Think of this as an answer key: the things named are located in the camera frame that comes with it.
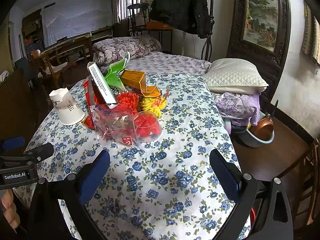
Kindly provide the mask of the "person left hand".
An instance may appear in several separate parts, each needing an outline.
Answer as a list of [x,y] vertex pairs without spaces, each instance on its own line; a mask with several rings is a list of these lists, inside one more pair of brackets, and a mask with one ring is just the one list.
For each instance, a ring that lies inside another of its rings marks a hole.
[[5,208],[3,215],[10,226],[15,230],[20,224],[20,217],[16,211],[16,205],[14,203],[13,192],[11,189],[6,189],[1,202]]

